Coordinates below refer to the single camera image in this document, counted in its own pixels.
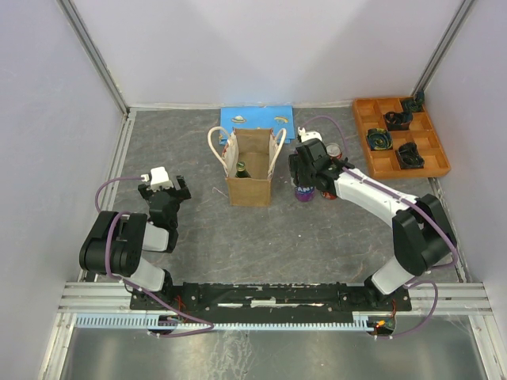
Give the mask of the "green topped dark can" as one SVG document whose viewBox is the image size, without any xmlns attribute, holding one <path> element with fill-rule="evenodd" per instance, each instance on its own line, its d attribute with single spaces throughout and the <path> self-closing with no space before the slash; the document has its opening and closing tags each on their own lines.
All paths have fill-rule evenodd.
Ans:
<svg viewBox="0 0 507 380">
<path fill-rule="evenodd" d="M 236 178 L 251 178 L 249 172 L 246 169 L 246 163 L 243 161 L 238 161 L 236 164 Z"/>
</svg>

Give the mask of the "red cola can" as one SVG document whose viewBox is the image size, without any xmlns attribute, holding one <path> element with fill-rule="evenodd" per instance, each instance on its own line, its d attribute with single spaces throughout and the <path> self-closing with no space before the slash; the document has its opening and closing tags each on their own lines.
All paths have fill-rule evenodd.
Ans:
<svg viewBox="0 0 507 380">
<path fill-rule="evenodd" d="M 341 159 L 342 155 L 343 155 L 343 152 L 342 152 L 340 146 L 334 142 L 326 145 L 326 152 L 328 153 L 328 155 L 331 158 Z"/>
<path fill-rule="evenodd" d="M 321 196 L 327 200 L 335 200 L 337 197 L 330 192 L 321 192 Z"/>
</svg>

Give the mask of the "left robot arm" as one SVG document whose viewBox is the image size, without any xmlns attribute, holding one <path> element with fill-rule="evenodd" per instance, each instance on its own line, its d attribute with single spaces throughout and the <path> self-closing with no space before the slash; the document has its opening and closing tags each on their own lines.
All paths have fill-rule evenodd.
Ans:
<svg viewBox="0 0 507 380">
<path fill-rule="evenodd" d="M 129 287 L 147 290 L 159 309 L 171 306 L 175 290 L 171 274 L 143 258 L 143 252 L 172 253 L 176 247 L 177 213 L 191 198 L 182 175 L 172 181 L 167 173 L 140 177 L 138 192 L 148 213 L 100 211 L 79 253 L 85 271 L 125 280 Z"/>
</svg>

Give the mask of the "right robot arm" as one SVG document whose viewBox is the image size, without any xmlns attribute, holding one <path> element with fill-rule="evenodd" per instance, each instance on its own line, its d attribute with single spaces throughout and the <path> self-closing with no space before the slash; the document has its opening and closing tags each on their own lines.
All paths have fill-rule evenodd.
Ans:
<svg viewBox="0 0 507 380">
<path fill-rule="evenodd" d="M 399 192 L 330 156 L 317 138 L 300 143 L 288 158 L 297 187 L 313 187 L 363 208 L 392 230 L 394 256 L 365 281 L 364 302 L 381 310 L 392 293 L 431 269 L 456 265 L 456 238 L 442 203 L 433 195 Z"/>
</svg>

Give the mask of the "burlap canvas bag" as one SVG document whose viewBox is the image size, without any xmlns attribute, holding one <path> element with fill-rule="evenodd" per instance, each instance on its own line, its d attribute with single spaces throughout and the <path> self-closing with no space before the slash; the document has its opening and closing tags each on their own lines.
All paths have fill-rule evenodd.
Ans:
<svg viewBox="0 0 507 380">
<path fill-rule="evenodd" d="M 222 151 L 214 147 L 215 132 L 226 136 Z M 224 169 L 230 205 L 239 207 L 267 207 L 271 203 L 272 179 L 276 161 L 286 139 L 286 130 L 274 135 L 272 129 L 235 128 L 230 134 L 221 127 L 212 127 L 207 140 L 211 152 Z M 236 178 L 237 162 L 245 162 L 251 178 Z"/>
</svg>

